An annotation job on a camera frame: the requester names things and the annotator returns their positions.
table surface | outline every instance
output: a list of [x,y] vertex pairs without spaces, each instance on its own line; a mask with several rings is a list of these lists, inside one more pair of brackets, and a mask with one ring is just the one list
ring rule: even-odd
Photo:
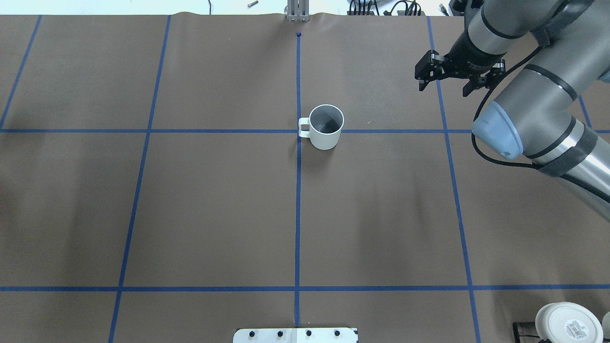
[[[476,155],[483,92],[417,90],[415,63],[462,28],[3,17],[2,340],[230,342],[300,325],[510,343],[547,303],[601,318],[608,223],[555,180]],[[508,65],[534,47],[524,37]],[[323,103],[346,118],[329,151],[296,134]],[[607,108],[600,82],[570,111],[610,132]]]

black cable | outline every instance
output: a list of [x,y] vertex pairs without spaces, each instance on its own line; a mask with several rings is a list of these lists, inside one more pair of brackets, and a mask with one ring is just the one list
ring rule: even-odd
[[[504,76],[502,77],[502,80],[504,80],[509,74],[511,74],[513,71],[515,71],[516,69],[518,69],[520,66],[524,65],[525,63],[527,63],[529,60],[531,60],[538,52],[540,52],[540,50],[542,50],[542,47],[539,46],[538,48],[536,48],[534,51],[532,51],[531,54],[529,54],[527,57],[525,57],[523,60],[521,60],[519,63],[515,64],[511,69],[509,69]],[[485,96],[483,97],[483,100],[481,100],[481,104],[479,104],[479,107],[476,109],[476,113],[475,113],[475,117],[473,119],[473,122],[479,117],[479,115],[481,114],[481,111],[483,109],[483,106],[485,106],[485,103],[487,102],[487,100],[489,99],[489,97],[491,96],[491,94],[493,93],[493,91],[495,90],[496,86],[493,86],[492,88],[489,89],[489,91],[485,94]],[[479,156],[481,156],[483,159],[485,159],[486,161],[489,161],[491,163],[494,164],[498,164],[498,165],[505,165],[507,167],[520,167],[520,168],[530,168],[530,169],[535,169],[538,170],[540,168],[542,168],[541,165],[536,165],[536,164],[527,164],[527,163],[516,163],[516,162],[506,162],[506,161],[500,161],[497,159],[494,159],[492,157],[489,157],[487,155],[485,155],[480,149],[479,146],[476,144],[476,137],[474,133],[470,134],[471,139],[472,139],[472,147],[474,147],[475,151],[477,154],[479,154]],[[599,188],[593,186],[592,184],[589,184],[586,181],[580,180],[578,178],[575,178],[574,176],[568,175],[568,174],[563,174],[561,176],[562,179],[569,181],[583,189],[585,189],[586,191],[590,192],[591,194],[596,195],[597,197],[601,198],[602,200],[604,200],[607,203],[610,203],[610,195],[604,193],[602,190],[600,190]]]
[[445,16],[449,16],[449,12],[447,12],[447,9],[445,8],[445,6],[443,4],[439,5],[439,10],[441,11],[441,13],[443,13]]
[[394,6],[392,6],[392,9],[390,10],[390,12],[389,12],[390,14],[389,14],[389,15],[392,15],[392,12],[394,12],[394,9],[396,8],[396,6],[397,6],[399,3],[401,3],[401,2],[404,4],[404,14],[405,14],[405,15],[407,14],[407,11],[409,10],[409,2],[410,2],[410,1],[407,1],[407,0],[400,0],[400,1],[396,2],[396,4],[394,4]]
[[[540,336],[535,336],[533,334],[520,334],[519,337],[540,338]],[[610,338],[604,338],[602,342],[610,342]]]
[[409,6],[409,10],[407,12],[405,12],[404,15],[416,15],[415,13],[417,11],[417,6],[419,6],[419,4],[417,3],[416,0],[413,0],[413,2],[411,3],[411,6]]

blue tape line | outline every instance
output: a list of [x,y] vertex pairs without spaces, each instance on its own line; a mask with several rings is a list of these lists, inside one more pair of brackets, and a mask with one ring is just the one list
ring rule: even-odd
[[205,134],[296,134],[295,129],[152,129],[152,133]]
[[468,286],[301,286],[303,292],[467,291]]
[[0,129],[0,132],[6,133],[51,133],[51,134],[135,134],[146,133],[146,129]]
[[442,134],[441,129],[344,129],[346,134]]
[[36,25],[34,26],[34,31],[32,32],[32,36],[30,37],[30,42],[27,44],[26,53],[23,55],[23,59],[21,60],[21,65],[19,66],[19,70],[17,71],[17,76],[15,77],[15,82],[13,82],[13,88],[10,90],[9,99],[6,101],[6,106],[4,106],[4,112],[2,113],[2,119],[0,119],[0,129],[4,126],[4,121],[6,120],[6,116],[9,113],[10,103],[13,101],[13,96],[15,95],[15,90],[17,90],[17,85],[19,84],[19,79],[21,79],[21,73],[23,72],[23,67],[26,65],[27,57],[30,54],[30,50],[32,49],[32,45],[34,44],[34,38],[36,38],[36,33],[38,32],[38,28],[40,27],[40,21],[42,20],[42,16],[39,15],[36,20]]
[[163,46],[161,47],[161,56],[159,57],[159,68],[157,69],[157,79],[154,85],[154,91],[152,93],[151,110],[148,117],[148,129],[146,130],[146,138],[144,139],[144,148],[142,149],[142,159],[140,160],[140,170],[138,172],[138,181],[135,185],[134,203],[131,209],[131,217],[129,219],[129,229],[127,230],[127,239],[125,240],[125,250],[123,252],[123,262],[121,264],[121,274],[118,280],[118,291],[117,298],[115,300],[115,307],[112,313],[112,323],[110,324],[110,333],[108,337],[108,343],[114,341],[114,332],[117,327],[118,310],[121,305],[121,293],[123,283],[125,281],[125,271],[127,269],[127,259],[129,258],[129,248],[131,247],[131,237],[134,232],[135,215],[138,209],[138,201],[140,199],[140,189],[142,188],[142,177],[144,175],[144,166],[146,164],[146,155],[148,153],[148,143],[150,141],[151,129],[153,128],[154,110],[157,102],[157,93],[159,92],[159,84],[161,82],[161,72],[163,71],[163,61],[165,58],[165,48],[167,47],[167,37],[170,32],[171,15],[167,16],[167,22],[165,24],[165,34],[163,36]]
[[[0,129],[0,133],[147,133],[147,129]],[[153,134],[296,134],[296,129],[151,129]],[[346,134],[469,134],[468,129],[344,129]]]
[[123,292],[294,292],[293,286],[123,287]]
[[610,284],[505,284],[472,286],[475,291],[517,291],[526,289],[610,289]]
[[434,49],[434,35],[432,34],[432,21],[430,21],[430,16],[426,16],[426,20],[428,21],[428,39],[430,39],[430,49]]
[[0,286],[0,292],[116,292],[118,287]]
[[[117,292],[119,287],[82,286],[0,286],[0,292]],[[294,286],[135,286],[122,292],[294,292]],[[300,286],[301,292],[447,292],[519,291],[545,289],[610,289],[610,284],[501,284],[473,286]]]
[[[428,21],[428,35],[430,37],[430,47],[434,49],[434,35],[432,34],[432,22],[430,17],[426,17]],[[453,198],[456,204],[457,222],[459,225],[459,235],[462,242],[462,254],[464,256],[464,267],[466,269],[466,280],[468,282],[468,294],[470,296],[470,311],[472,312],[472,322],[475,329],[476,343],[481,343],[481,333],[479,330],[479,319],[476,313],[475,292],[472,288],[472,273],[470,271],[470,260],[468,258],[468,247],[466,246],[466,235],[464,233],[464,221],[462,219],[462,209],[459,202],[458,183],[456,181],[455,168],[453,165],[453,155],[451,153],[451,142],[449,140],[449,132],[447,129],[447,116],[445,115],[445,103],[443,101],[443,92],[440,88],[440,81],[436,80],[436,90],[439,94],[440,117],[443,121],[443,129],[445,130],[445,146],[447,147],[447,158],[449,161],[449,171],[451,173],[451,185],[453,186]]]
[[580,107],[583,109],[584,119],[587,121],[588,127],[593,128],[593,126],[591,126],[591,120],[589,119],[589,113],[587,113],[587,107],[584,105],[584,100],[583,100],[582,95],[578,96],[578,101],[580,102]]
[[[296,120],[301,118],[301,32],[296,33]],[[296,138],[295,327],[301,322],[301,137]]]

